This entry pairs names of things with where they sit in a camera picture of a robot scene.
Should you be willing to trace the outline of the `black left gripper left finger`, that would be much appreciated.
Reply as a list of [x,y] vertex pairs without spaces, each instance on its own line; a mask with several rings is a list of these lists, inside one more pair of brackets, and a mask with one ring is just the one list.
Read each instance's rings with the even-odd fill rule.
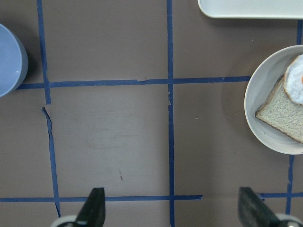
[[105,222],[105,190],[93,188],[78,213],[77,227],[102,227]]

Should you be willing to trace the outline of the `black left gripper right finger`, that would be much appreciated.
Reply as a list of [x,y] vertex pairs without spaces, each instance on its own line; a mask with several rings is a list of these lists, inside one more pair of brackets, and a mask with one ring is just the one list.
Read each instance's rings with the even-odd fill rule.
[[238,218],[243,227],[277,227],[280,220],[249,187],[240,187]]

